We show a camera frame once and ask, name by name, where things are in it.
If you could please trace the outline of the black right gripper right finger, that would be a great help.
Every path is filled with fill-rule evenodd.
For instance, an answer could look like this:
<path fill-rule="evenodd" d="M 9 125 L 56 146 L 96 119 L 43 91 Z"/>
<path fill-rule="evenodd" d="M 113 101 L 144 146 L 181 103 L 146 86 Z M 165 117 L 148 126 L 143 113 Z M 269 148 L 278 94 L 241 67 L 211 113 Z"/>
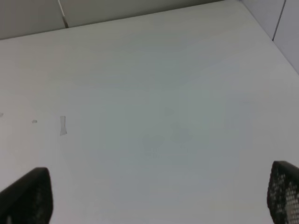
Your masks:
<path fill-rule="evenodd" d="M 273 223 L 299 224 L 299 168 L 274 161 L 267 190 L 267 206 Z"/>

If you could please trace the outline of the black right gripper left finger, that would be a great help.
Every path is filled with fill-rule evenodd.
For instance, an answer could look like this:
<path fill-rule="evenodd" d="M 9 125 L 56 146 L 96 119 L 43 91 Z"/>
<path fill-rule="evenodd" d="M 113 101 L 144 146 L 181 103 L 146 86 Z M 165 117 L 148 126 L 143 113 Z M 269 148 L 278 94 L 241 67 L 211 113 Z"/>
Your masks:
<path fill-rule="evenodd" d="M 53 213 L 50 172 L 34 168 L 0 192 L 2 224 L 48 224 Z"/>

